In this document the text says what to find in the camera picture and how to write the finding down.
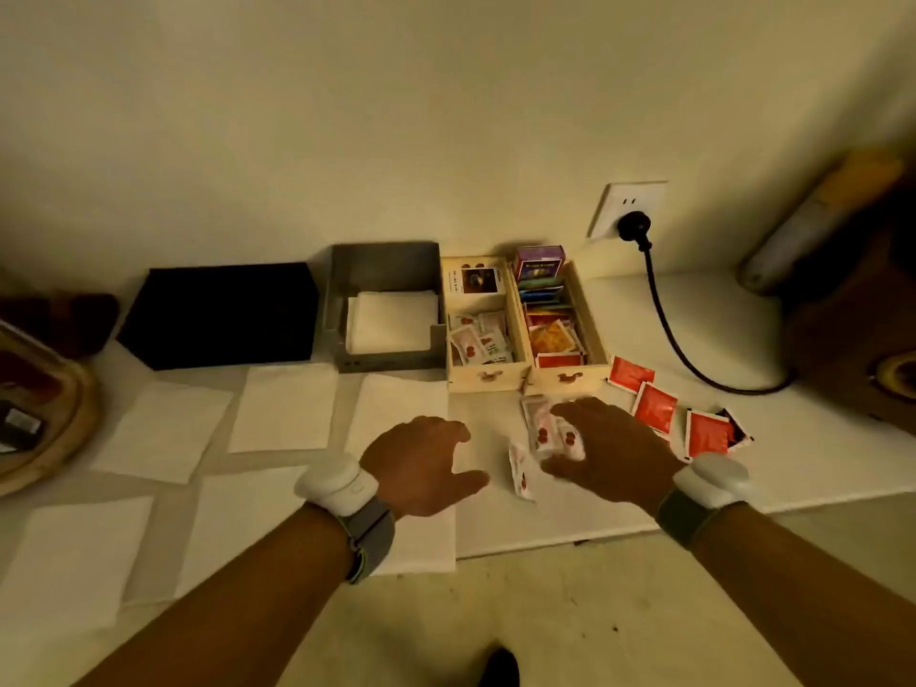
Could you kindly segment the dark red tea packet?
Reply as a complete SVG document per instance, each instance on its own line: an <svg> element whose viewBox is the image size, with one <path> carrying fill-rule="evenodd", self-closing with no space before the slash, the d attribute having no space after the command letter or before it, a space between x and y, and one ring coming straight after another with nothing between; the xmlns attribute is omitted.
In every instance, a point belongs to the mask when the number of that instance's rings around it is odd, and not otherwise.
<svg viewBox="0 0 916 687"><path fill-rule="evenodd" d="M728 453L750 446L755 442L755 438L742 427L739 419L728 408L721 407L713 414L728 421L731 427L731 436L727 440Z"/></svg>

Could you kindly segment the person's left forearm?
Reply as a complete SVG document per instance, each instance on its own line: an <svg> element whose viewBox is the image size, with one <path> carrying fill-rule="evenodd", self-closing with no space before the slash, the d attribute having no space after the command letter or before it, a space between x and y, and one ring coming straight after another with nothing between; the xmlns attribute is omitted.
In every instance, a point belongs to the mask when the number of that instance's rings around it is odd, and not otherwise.
<svg viewBox="0 0 916 687"><path fill-rule="evenodd" d="M353 565L340 522L305 505L73 687L276 687Z"/></svg>

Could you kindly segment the spread of white paper napkins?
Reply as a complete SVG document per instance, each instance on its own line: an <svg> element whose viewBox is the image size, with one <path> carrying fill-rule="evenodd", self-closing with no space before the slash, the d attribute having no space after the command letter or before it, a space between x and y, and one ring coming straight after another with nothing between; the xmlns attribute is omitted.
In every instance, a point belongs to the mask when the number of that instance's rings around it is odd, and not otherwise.
<svg viewBox="0 0 916 687"><path fill-rule="evenodd" d="M369 496L354 460L378 435L417 416L448 416L444 382L368 375L343 452L329 450L337 370L329 364L249 369L229 453L324 450L306 466L201 480L174 597L180 598L314 496L337 515ZM227 391L147 384L91 462L96 472L189 485L228 407ZM0 582L0 637L58 636L117 619L152 496L39 508Z"/></svg>

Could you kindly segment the black tray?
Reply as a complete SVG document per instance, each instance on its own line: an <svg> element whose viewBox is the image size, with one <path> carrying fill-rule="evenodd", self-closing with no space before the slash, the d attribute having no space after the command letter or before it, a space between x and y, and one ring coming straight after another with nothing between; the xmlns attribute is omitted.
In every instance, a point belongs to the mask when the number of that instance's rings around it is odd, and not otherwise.
<svg viewBox="0 0 916 687"><path fill-rule="evenodd" d="M307 362L319 300L306 262L154 268L116 339L153 371Z"/></svg>

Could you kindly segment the grey cylinder with yellow band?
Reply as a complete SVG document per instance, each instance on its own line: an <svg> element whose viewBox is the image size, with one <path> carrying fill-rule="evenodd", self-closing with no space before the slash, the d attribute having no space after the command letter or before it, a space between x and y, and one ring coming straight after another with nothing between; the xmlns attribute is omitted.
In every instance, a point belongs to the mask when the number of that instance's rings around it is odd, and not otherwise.
<svg viewBox="0 0 916 687"><path fill-rule="evenodd" d="M864 148L846 154L739 264L739 285L760 296L774 294L798 261L853 215L887 195L904 171L904 158L887 149Z"/></svg>

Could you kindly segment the person's right forearm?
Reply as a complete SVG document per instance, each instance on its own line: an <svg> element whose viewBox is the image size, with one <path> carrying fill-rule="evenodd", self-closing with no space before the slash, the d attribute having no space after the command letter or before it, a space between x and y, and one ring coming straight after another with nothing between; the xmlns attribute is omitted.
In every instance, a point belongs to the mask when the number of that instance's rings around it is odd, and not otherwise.
<svg viewBox="0 0 916 687"><path fill-rule="evenodd" d="M747 504L690 551L804 687L916 687L916 604Z"/></svg>

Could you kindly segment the person's black shoe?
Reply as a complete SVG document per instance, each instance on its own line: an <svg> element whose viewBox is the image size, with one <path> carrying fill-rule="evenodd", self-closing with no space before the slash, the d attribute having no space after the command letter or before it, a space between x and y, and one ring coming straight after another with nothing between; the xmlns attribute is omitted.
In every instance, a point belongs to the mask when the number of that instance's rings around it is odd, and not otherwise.
<svg viewBox="0 0 916 687"><path fill-rule="evenodd" d="M520 687L520 665L515 654L505 646L489 652L476 687Z"/></svg>

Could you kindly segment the wooden box with sachets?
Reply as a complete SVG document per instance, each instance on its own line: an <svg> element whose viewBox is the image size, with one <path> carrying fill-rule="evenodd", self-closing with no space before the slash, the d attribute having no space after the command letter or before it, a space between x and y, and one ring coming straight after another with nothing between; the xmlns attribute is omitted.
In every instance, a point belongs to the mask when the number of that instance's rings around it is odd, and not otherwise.
<svg viewBox="0 0 916 687"><path fill-rule="evenodd" d="M449 293L448 272L463 264L484 264L502 270L506 293L495 296L464 296ZM446 357L449 389L454 393L478 393L494 391L521 391L529 371L529 364L521 344L521 318L518 306L513 300L517 285L510 272L509 263L500 257L442 257L441 282L443 309L446 321ZM508 318L510 343L515 361L511 364L483 364L455 366L450 357L448 338L448 315L479 314L485 311L505 311Z"/></svg>

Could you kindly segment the row of colourful tea packets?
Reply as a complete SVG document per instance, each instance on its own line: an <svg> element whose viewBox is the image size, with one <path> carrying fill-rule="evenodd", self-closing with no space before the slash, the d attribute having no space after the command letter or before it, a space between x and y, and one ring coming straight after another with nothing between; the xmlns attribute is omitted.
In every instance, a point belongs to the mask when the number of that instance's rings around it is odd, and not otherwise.
<svg viewBox="0 0 916 687"><path fill-rule="evenodd" d="M519 297L536 369L589 364L571 292L560 277L523 279Z"/></svg>

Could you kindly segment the grey metal napkin holder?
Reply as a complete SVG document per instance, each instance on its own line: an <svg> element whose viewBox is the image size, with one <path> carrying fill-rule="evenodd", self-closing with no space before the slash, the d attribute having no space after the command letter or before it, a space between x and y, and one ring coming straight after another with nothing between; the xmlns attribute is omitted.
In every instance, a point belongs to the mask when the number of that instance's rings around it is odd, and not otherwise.
<svg viewBox="0 0 916 687"><path fill-rule="evenodd" d="M432 241L336 244L323 294L322 346L339 373L444 369L447 328L442 305L440 248ZM423 291L439 296L439 324L429 351L351 355L345 349L348 299L362 291Z"/></svg>

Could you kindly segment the round wooden tray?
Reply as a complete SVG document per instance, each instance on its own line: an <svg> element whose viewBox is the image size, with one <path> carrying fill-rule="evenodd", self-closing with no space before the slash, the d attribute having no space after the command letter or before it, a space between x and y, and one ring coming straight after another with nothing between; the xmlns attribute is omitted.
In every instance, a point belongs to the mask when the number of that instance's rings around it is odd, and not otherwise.
<svg viewBox="0 0 916 687"><path fill-rule="evenodd" d="M60 473L95 434L101 389L84 364L0 320L0 400L47 422L37 448L0 455L0 498Z"/></svg>

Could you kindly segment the dark brown object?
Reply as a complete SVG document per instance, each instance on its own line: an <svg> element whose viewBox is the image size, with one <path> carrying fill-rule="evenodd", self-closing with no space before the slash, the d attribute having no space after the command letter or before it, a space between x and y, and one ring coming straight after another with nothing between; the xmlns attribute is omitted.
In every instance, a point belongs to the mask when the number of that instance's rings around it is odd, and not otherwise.
<svg viewBox="0 0 916 687"><path fill-rule="evenodd" d="M119 301L111 294L0 294L0 320L72 360L98 354L119 316Z"/></svg>

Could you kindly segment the white card with dark picture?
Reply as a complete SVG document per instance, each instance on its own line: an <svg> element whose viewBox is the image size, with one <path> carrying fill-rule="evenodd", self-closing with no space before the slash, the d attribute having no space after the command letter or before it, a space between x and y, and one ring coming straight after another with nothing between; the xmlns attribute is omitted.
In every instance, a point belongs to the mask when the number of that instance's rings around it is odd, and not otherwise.
<svg viewBox="0 0 916 687"><path fill-rule="evenodd" d="M502 270L484 264L463 264L448 272L449 293L464 296L495 296L506 293Z"/></svg>

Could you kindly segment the person's right hand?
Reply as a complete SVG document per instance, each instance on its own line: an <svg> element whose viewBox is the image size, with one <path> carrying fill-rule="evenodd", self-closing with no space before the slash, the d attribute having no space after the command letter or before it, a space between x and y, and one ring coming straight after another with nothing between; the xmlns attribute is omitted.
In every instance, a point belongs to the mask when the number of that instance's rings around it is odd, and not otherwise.
<svg viewBox="0 0 916 687"><path fill-rule="evenodd" d="M593 477L593 488L584 489L656 518L674 476L686 466L670 445L622 408L595 397L556 403L552 414L568 420L582 436Z"/></svg>

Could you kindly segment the purple tea box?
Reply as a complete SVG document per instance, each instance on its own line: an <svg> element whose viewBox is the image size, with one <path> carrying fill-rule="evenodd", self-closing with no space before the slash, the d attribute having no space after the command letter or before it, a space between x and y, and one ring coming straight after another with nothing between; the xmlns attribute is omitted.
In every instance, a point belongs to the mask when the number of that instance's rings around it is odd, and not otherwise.
<svg viewBox="0 0 916 687"><path fill-rule="evenodd" d="M566 255L561 245L524 245L516 251L513 273L517 284L532 279L554 278Z"/></svg>

